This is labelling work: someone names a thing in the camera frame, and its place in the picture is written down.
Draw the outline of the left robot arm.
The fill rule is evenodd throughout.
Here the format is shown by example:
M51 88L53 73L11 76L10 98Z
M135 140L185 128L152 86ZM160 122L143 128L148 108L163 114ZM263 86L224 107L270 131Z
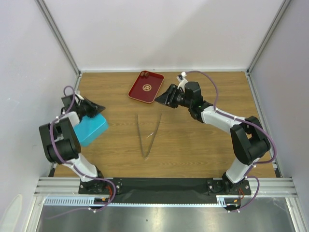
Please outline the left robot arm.
M60 116L39 127L45 156L75 172L83 190L102 193L107 186L103 174L85 158L82 147L90 145L109 127L101 114L105 107L79 94L61 100Z

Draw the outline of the blue tin lid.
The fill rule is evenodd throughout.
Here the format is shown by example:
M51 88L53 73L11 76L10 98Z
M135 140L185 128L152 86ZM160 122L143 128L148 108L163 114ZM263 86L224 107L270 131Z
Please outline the blue tin lid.
M82 147L89 146L108 128L109 124L102 114L98 114L93 118L84 116L82 121L73 127Z

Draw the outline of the metal tongs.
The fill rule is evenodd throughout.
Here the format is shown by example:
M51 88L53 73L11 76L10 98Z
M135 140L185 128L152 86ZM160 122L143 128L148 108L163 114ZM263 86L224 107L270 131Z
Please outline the metal tongs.
M154 144L162 114L136 115L137 132L140 143L141 157L147 160Z

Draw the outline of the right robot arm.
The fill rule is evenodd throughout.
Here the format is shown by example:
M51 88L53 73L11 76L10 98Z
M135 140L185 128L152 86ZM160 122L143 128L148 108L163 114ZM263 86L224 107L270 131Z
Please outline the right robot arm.
M217 110L203 99L197 82L187 82L182 87L172 84L155 101L170 108L186 107L193 119L215 126L231 136L236 158L222 176L222 188L227 194L239 190L248 172L271 148L258 118L236 117Z

